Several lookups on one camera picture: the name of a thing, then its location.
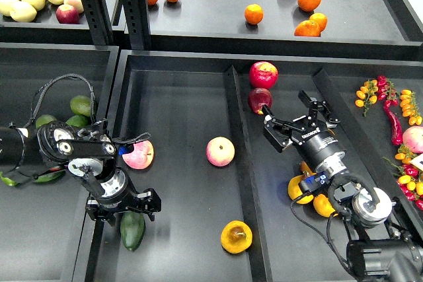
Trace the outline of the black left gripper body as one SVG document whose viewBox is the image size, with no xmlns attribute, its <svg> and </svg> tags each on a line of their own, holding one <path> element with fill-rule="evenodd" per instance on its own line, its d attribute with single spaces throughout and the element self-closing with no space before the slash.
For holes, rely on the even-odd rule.
<svg viewBox="0 0 423 282">
<path fill-rule="evenodd" d="M 104 193 L 91 194 L 86 207 L 111 213 L 123 212 L 130 207 L 137 207 L 137 191 L 126 171 L 117 168 L 109 179 L 100 182 Z"/>
</svg>

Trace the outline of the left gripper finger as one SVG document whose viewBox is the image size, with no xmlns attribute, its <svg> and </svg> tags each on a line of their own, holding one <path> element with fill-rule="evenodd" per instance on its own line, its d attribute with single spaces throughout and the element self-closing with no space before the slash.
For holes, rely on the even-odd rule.
<svg viewBox="0 0 423 282">
<path fill-rule="evenodd" d="M 87 207 L 86 212 L 93 221 L 107 222 L 111 227 L 116 224 L 114 213 L 97 207 Z"/>
<path fill-rule="evenodd" d="M 135 210 L 148 216 L 150 221 L 155 220 L 155 214 L 162 208 L 161 198 L 153 188 L 147 188 L 135 195 Z"/>
</svg>

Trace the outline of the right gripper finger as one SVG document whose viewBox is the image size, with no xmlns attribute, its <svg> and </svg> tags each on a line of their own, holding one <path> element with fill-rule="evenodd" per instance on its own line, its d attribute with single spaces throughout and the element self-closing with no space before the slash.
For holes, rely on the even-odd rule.
<svg viewBox="0 0 423 282">
<path fill-rule="evenodd" d="M 327 129 L 334 129 L 340 123 L 340 120 L 331 112 L 326 100 L 317 100 L 311 98 L 304 90 L 298 92 L 298 98 L 308 108 L 307 125 L 309 127 L 318 126 L 318 114 L 325 119 Z"/>
<path fill-rule="evenodd" d="M 282 153 L 292 144 L 293 126 L 291 122 L 276 118 L 267 105 L 262 106 L 262 112 L 264 114 L 263 135 L 277 152 Z"/>
</svg>

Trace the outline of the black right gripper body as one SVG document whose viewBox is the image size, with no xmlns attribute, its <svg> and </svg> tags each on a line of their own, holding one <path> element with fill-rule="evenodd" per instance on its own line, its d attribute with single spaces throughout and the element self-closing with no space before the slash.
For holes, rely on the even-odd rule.
<svg viewBox="0 0 423 282">
<path fill-rule="evenodd" d="M 325 169 L 325 165 L 334 165 L 345 156 L 345 149 L 328 132 L 325 123 L 318 123 L 317 127 L 306 127 L 304 131 L 293 130 L 291 140 L 313 172 L 320 172 Z"/>
</svg>

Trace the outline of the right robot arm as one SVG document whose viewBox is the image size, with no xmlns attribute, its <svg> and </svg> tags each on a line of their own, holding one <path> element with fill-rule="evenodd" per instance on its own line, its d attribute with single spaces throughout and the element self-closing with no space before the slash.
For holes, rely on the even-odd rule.
<svg viewBox="0 0 423 282">
<path fill-rule="evenodd" d="M 332 132 L 339 120 L 327 102 L 302 90 L 298 97 L 309 111 L 292 121 L 278 119 L 266 104 L 261 107 L 270 144 L 279 153 L 294 146 L 310 169 L 291 202 L 326 194 L 334 210 L 320 236 L 356 281 L 421 281 L 422 247 L 391 220 L 397 202 L 343 163 L 345 150 Z"/>
</svg>

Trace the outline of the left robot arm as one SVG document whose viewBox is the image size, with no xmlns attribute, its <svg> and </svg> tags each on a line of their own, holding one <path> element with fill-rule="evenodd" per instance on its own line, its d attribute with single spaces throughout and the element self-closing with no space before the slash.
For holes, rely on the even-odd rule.
<svg viewBox="0 0 423 282">
<path fill-rule="evenodd" d="M 133 139 L 109 136 L 107 120 L 96 120 L 94 92 L 90 93 L 90 125 L 76 128 L 57 120 L 34 125 L 48 89 L 64 78 L 85 80 L 74 73 L 51 79 L 34 95 L 30 118 L 23 127 L 10 124 L 1 128 L 2 175 L 22 184 L 64 170 L 88 191 L 85 210 L 92 220 L 113 225 L 117 213 L 133 211 L 153 221 L 161 211 L 161 198 L 152 188 L 138 192 L 117 165 L 120 155 L 132 152 L 137 142 L 150 138 L 150 133 Z"/>
</svg>

